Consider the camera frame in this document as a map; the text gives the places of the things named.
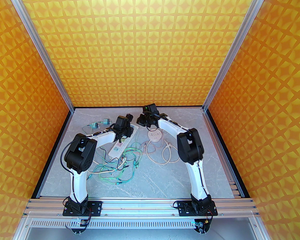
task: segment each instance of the black cable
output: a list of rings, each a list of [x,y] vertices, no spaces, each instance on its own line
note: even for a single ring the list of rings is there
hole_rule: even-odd
[[[179,208],[179,207],[174,207],[174,204],[175,204],[176,202],[178,202],[178,201],[174,201],[174,202],[173,202],[173,205],[172,205],[172,207],[173,207],[174,209],[178,209],[178,208]]]
[[[107,151],[103,147],[99,147],[99,148],[105,152],[104,159],[106,159]]]
[[[118,168],[118,166],[119,166],[119,163],[120,163],[120,160],[119,160],[119,158],[115,157],[115,158],[113,158],[112,160],[110,160],[110,161],[107,161],[107,160],[106,160],[107,151],[106,151],[104,148],[102,148],[102,147],[100,147],[100,148],[101,148],[102,150],[104,150],[104,151],[105,151],[105,154],[104,154],[104,160],[105,160],[107,163],[111,163],[113,160],[115,160],[115,159],[118,159],[117,171],[121,171],[121,170],[123,170],[124,168],[127,168],[127,167],[129,167],[129,165],[126,165],[125,167],[123,167],[123,168],[119,169],[119,168]]]
[[[62,201],[62,204],[63,204],[63,206],[65,206],[65,200],[67,199],[67,198],[69,198],[70,196],[67,196],[65,199],[63,199],[63,201]]]
[[[158,129],[158,127],[157,127],[157,129],[150,130],[150,129],[148,128],[148,126],[146,126],[146,128],[148,129],[148,131],[149,131],[149,132],[154,132],[155,130],[157,130],[157,129]]]
[[[203,188],[204,192],[206,193],[206,195],[208,196],[207,191],[206,191],[205,186],[204,186],[204,182],[202,181],[202,175],[201,175],[201,171],[200,171],[200,168],[199,168],[199,164],[198,164],[198,169],[199,169],[202,188]]]
[[[63,152],[66,150],[66,148],[67,148],[69,145],[71,145],[72,143],[76,142],[76,141],[77,141],[77,139],[75,139],[75,140],[73,140],[72,142],[68,143],[68,144],[64,147],[64,149],[62,150],[61,155],[60,155],[60,164],[61,164],[61,166],[63,167],[63,169],[65,169],[66,171],[68,171],[68,172],[71,173],[72,175],[74,175],[73,172],[70,171],[69,169],[67,169],[67,168],[63,165],[63,163],[62,163],[62,156],[63,156]]]
[[[72,175],[72,193],[73,193],[75,201],[79,204],[79,201],[78,201],[78,199],[75,195],[75,183],[74,183],[74,181],[75,181],[75,175],[73,174]]]
[[[163,117],[161,117],[161,116],[159,116],[158,114],[153,114],[154,116],[156,116],[156,117],[159,117],[159,118],[161,118],[161,119],[164,119]]]

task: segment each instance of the white power strip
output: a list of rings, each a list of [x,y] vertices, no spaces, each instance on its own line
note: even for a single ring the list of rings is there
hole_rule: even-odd
[[[110,159],[119,158],[122,155],[125,148],[128,146],[130,141],[133,139],[133,136],[136,134],[137,130],[139,129],[139,126],[137,126],[137,125],[134,125],[134,124],[130,124],[130,125],[133,127],[133,133],[132,133],[131,137],[122,138],[121,143],[119,142],[119,140],[117,140],[117,142],[115,143],[113,148],[108,153],[108,156]]]
[[[148,131],[148,138],[151,142],[158,142],[162,138],[162,132],[159,129]]]

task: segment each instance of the table surface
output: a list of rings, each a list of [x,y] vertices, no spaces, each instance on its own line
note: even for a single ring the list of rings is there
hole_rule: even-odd
[[[207,188],[213,199],[216,198],[234,198],[229,182],[223,171],[218,154],[209,135],[207,126],[202,116],[200,107],[158,107],[160,113],[167,114],[173,121],[187,128],[196,128],[199,132],[201,142],[204,147],[203,154],[203,172]],[[119,115],[125,116],[130,113],[134,116],[132,124],[136,124],[136,119],[142,113],[141,107],[120,107],[120,108],[77,108],[64,134],[60,148],[53,160],[51,169],[47,175],[41,196],[48,197],[66,197],[70,194],[70,175],[60,165],[60,155],[64,147],[73,140],[77,133],[82,133],[82,127],[92,122],[102,121],[103,118],[110,118],[115,122]],[[177,141],[167,132],[163,132],[164,139],[177,147]],[[135,145],[135,139],[139,143],[148,140],[148,130],[145,127],[139,127],[136,134],[130,141],[129,146]],[[115,143],[108,143],[104,148],[109,152]],[[153,160],[163,163],[162,149],[151,154]],[[171,149],[174,161],[178,158],[178,153]],[[96,150],[95,160],[102,162],[97,155],[103,155],[101,149]],[[165,157],[169,157],[169,152],[165,151]],[[132,167],[126,168],[123,177],[128,179],[131,176]],[[166,165],[157,165],[153,163],[146,154],[142,155],[140,165],[135,170],[133,179],[124,184],[114,185],[99,179],[94,174],[87,180],[87,192],[90,197],[123,197],[123,198],[190,198],[191,184],[189,174],[184,162],[179,160],[176,163]]]

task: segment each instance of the electrical plug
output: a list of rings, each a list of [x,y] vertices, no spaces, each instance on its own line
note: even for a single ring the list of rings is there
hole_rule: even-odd
[[[91,123],[91,124],[88,124],[87,126],[90,126],[91,129],[97,129],[97,128],[100,128],[101,125],[107,126],[107,125],[109,125],[109,124],[111,124],[111,123],[112,123],[112,122],[111,122],[111,120],[110,120],[109,118],[105,118],[105,119],[103,119],[103,121],[93,122],[93,123]]]

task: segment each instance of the orange patterned wall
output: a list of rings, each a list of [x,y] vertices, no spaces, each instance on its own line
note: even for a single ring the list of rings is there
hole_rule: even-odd
[[[23,0],[75,106],[202,105],[252,0]]]
[[[10,0],[0,0],[0,239],[11,239],[68,113]]]
[[[300,239],[300,0],[265,0],[209,107],[273,239]]]

